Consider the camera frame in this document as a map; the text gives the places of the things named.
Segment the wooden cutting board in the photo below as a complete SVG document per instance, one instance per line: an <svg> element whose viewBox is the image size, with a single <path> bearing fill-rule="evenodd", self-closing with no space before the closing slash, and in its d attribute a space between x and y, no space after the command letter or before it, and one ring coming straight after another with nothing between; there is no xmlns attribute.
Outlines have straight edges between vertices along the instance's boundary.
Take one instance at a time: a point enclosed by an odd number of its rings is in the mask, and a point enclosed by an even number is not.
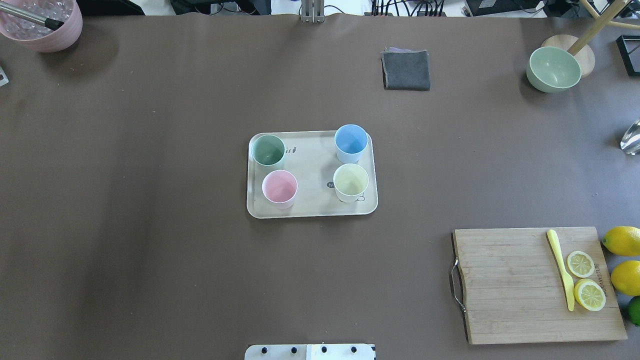
<svg viewBox="0 0 640 360"><path fill-rule="evenodd" d="M565 261L575 250L593 258L596 270L589 278L607 295L602 310L588 311L576 302L573 312L567 310L549 229L455 230L469 343L627 339L596 229L553 228Z"/></svg>

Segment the clear glass object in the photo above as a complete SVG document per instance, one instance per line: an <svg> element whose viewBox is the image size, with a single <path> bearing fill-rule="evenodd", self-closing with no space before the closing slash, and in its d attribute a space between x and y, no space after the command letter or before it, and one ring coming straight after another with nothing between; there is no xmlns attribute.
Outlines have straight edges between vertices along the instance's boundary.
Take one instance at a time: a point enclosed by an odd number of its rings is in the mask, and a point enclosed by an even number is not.
<svg viewBox="0 0 640 360"><path fill-rule="evenodd" d="M38 15L48 17L54 20L67 21L71 16L73 10L72 2L69 0L33 0L25 1L22 4L25 10L36 13ZM7 21L4 23L4 29L11 36L19 40L30 40L50 34L52 31L44 26L33 24L30 21L14 17L13 15L7 16Z"/></svg>
<svg viewBox="0 0 640 360"><path fill-rule="evenodd" d="M635 155L640 152L640 119L637 119L624 136L622 136L620 149L629 155Z"/></svg>

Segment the metal handle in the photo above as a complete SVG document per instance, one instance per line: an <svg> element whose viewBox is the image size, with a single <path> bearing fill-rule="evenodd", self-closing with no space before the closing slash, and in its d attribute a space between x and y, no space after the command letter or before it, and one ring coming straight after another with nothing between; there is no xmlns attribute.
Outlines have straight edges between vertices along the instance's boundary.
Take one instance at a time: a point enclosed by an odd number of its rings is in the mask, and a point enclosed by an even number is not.
<svg viewBox="0 0 640 360"><path fill-rule="evenodd" d="M2 1L0 1L0 12L4 12L10 15L19 17L21 19L30 21L40 26L44 26L45 28L48 28L54 31L57 29L60 29L60 27L64 25L64 22L62 21L50 19L48 17L41 16L39 14L18 8L16 6L4 3Z"/></svg>
<svg viewBox="0 0 640 360"><path fill-rule="evenodd" d="M460 299L458 299L458 296L456 294L456 285L454 284L454 281L453 281L453 270L458 269L458 275L460 274L460 269L458 268L458 265L460 265L460 260L456 256L454 258L453 265L451 266L451 271L449 272L449 284L451 285L451 295L453 295L453 298L456 299L456 302L458 303L458 305L460 305L460 309L462 310L462 313L466 314L467 308L465 307L464 304L462 304L462 300L464 299L463 298L464 294L462 294L462 287L460 287Z"/></svg>

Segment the wooden stand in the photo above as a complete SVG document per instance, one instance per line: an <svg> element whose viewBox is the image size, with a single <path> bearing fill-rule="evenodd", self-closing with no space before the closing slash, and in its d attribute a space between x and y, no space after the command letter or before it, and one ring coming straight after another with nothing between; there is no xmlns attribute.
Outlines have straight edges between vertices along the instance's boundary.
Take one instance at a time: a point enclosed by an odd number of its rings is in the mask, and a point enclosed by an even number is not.
<svg viewBox="0 0 640 360"><path fill-rule="evenodd" d="M571 45L575 44L576 41L578 41L578 38L575 36L554 35L546 39L542 43L542 46L554 46L559 47L562 50L569 50ZM591 50L591 47L586 45L584 48L582 48L582 50L578 51L578 53L575 55L575 59L578 60L580 69L582 70L582 76L580 78L589 76L596 65L596 56L593 54L593 50Z"/></svg>
<svg viewBox="0 0 640 360"><path fill-rule="evenodd" d="M542 46L555 46L567 50L580 64L581 78L588 76L596 63L593 50L587 45L596 34L611 22L630 0L615 0L601 16L597 17L593 25L580 38L571 35L554 35L546 39Z"/></svg>

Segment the lemon slice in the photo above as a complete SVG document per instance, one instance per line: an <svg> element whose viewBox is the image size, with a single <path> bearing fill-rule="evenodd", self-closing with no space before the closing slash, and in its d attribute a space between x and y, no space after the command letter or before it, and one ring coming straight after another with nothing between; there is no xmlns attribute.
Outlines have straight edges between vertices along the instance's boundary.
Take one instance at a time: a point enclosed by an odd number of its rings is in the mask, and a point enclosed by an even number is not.
<svg viewBox="0 0 640 360"><path fill-rule="evenodd" d="M582 251L574 251L569 254L566 257L566 264L569 271L577 277L589 277L596 270L591 256Z"/></svg>
<svg viewBox="0 0 640 360"><path fill-rule="evenodd" d="M607 302L602 288L591 279L580 279L573 287L573 295L578 304L587 310L599 311Z"/></svg>

